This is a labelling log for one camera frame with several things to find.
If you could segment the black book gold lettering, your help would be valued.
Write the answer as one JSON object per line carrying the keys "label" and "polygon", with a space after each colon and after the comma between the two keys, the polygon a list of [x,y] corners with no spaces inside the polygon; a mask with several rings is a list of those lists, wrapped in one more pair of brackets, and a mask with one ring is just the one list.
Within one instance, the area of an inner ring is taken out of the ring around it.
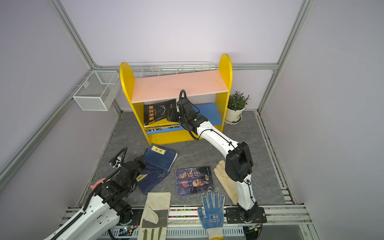
{"label": "black book gold lettering", "polygon": [[165,119],[169,110],[176,106],[176,100],[168,100],[161,103],[144,105],[144,126]]}

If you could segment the purple portrait book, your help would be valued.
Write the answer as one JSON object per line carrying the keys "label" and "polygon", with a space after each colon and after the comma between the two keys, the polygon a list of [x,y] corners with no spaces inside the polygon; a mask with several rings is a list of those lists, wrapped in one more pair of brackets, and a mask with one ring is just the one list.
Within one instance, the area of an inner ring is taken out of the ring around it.
{"label": "purple portrait book", "polygon": [[178,198],[215,189],[210,166],[176,169],[176,183]]}
{"label": "purple portrait book", "polygon": [[182,129],[181,127],[153,129],[153,130],[146,130],[146,133],[147,133],[147,135],[153,135],[153,134],[161,134],[161,133],[180,131],[181,129]]}

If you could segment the purple portrait book front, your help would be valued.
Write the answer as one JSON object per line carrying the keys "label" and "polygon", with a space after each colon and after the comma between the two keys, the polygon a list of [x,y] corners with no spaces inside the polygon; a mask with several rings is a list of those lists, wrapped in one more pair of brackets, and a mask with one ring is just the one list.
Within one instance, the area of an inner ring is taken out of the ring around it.
{"label": "purple portrait book front", "polygon": [[176,169],[176,183],[178,198],[215,189],[210,166]]}

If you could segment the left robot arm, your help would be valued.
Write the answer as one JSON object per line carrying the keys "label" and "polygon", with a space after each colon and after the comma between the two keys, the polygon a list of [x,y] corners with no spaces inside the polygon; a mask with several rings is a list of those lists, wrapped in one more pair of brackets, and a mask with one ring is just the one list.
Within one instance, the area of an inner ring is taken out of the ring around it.
{"label": "left robot arm", "polygon": [[84,206],[47,240],[96,240],[117,225],[138,222],[125,198],[137,187],[137,177],[147,164],[143,157],[125,161],[128,148],[121,149],[111,160],[116,170],[96,184]]}

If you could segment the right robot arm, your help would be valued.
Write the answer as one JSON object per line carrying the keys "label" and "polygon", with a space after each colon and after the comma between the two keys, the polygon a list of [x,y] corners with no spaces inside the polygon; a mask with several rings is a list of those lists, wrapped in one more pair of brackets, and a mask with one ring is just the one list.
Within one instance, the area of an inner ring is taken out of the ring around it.
{"label": "right robot arm", "polygon": [[225,157],[214,168],[214,172],[233,204],[240,208],[242,220],[250,221],[259,209],[251,183],[253,160],[249,146],[238,143],[222,132],[199,111],[181,90],[176,107],[171,107],[167,120],[180,123],[194,140],[203,138]]}

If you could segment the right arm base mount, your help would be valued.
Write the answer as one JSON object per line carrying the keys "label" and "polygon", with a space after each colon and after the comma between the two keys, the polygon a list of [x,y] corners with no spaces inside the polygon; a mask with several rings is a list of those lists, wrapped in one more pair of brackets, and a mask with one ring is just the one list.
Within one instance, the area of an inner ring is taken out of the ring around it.
{"label": "right arm base mount", "polygon": [[224,216],[228,224],[265,224],[268,220],[264,208],[257,206],[250,210],[244,210],[240,206],[225,208]]}

